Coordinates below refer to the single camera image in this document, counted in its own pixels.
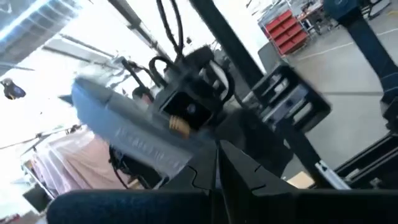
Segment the gray floor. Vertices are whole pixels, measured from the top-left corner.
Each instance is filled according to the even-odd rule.
[[[398,16],[387,15],[396,6],[398,2],[369,23],[398,63]],[[291,62],[332,105],[331,114],[307,134],[329,166],[339,166],[387,133],[379,80],[343,28],[315,37]],[[284,176],[290,178],[301,170],[294,159]]]

